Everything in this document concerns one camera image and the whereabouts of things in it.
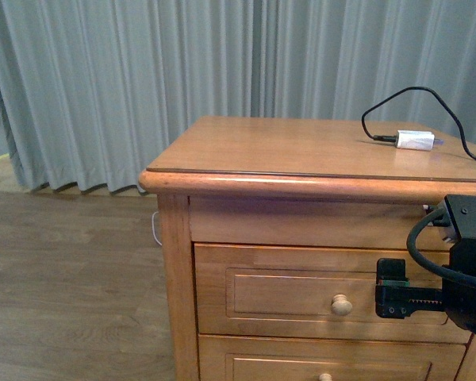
gray curtain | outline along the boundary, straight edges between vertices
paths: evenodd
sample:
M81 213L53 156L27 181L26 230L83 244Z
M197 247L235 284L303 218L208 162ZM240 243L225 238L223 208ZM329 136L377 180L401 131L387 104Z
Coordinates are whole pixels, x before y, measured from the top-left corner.
M476 0L0 1L2 115L30 188L137 185L202 115L358 119L413 85L476 143ZM426 93L370 118L457 133Z

black cable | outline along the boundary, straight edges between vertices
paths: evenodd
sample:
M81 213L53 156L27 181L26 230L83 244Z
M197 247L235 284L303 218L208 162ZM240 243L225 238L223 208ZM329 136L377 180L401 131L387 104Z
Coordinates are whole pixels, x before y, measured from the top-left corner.
M457 118L455 113L453 111L451 111L451 109L448 107L446 102L434 90L432 90L429 87L420 87L420 86L406 87L405 89L398 91L397 93L395 93L395 94L391 95L390 97L386 98L384 101L378 103L377 105L375 105L375 106L371 107L370 109L368 109L367 111L365 111L362 115L362 127L363 127L363 131L365 131L365 134L372 140L387 141L387 142L390 142L390 143L394 143L396 141L397 137L384 136L384 135L371 135L368 132L367 127L365 126L365 116L367 116L371 111L374 111L378 107L384 105L385 103L389 102L393 98L397 97L398 95L403 94L403 93L405 93L406 91L409 91L409 90L427 91L430 94L432 94L434 97L436 97L436 99L440 103L440 105L450 114L450 116L455 121L457 127L459 127L460 140L462 141L463 150L466 152L467 155L469 155L471 158L476 160L476 155L473 154L469 150L469 148L467 147L466 137L465 137L465 134L463 132L462 123L460 123L460 120Z
M409 251L409 254L421 267L440 276L441 278L445 278L451 282L476 289L475 276L463 274L461 272L457 272L449 268L439 266L438 264L434 264L432 261L425 258L423 254L421 254L420 251L416 247L416 239L420 235L421 231L430 222L434 222L434 220L437 220L443 217L445 213L446 213L445 209L441 209L441 208L436 209L430 214L427 214L417 224L414 225L413 229L411 230L411 232L409 233L407 237L407 249Z

drawer knob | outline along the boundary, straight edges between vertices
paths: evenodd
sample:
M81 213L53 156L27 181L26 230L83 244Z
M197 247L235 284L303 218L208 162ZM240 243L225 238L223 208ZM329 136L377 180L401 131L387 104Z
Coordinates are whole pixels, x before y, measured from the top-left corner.
M332 381L332 375L328 373L323 373L322 375L319 376L319 381Z
M338 316L349 315L352 311L352 304L344 294L338 294L332 300L332 312Z

nightstand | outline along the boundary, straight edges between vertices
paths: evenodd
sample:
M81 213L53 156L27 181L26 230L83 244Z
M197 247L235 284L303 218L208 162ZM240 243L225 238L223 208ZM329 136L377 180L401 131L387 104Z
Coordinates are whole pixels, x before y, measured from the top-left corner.
M398 129L428 130L370 122ZM379 258L440 287L405 249L423 205L476 195L476 162L435 134L444 145L421 152L357 121L203 117L150 164L177 380L476 381L476 336L445 313L374 312ZM447 263L437 228L417 245Z

floor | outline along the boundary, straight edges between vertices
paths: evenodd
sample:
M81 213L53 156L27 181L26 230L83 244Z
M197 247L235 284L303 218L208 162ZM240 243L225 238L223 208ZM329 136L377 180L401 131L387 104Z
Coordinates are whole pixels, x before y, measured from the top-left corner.
M155 197L30 194L12 174L0 160L0 380L173 381Z

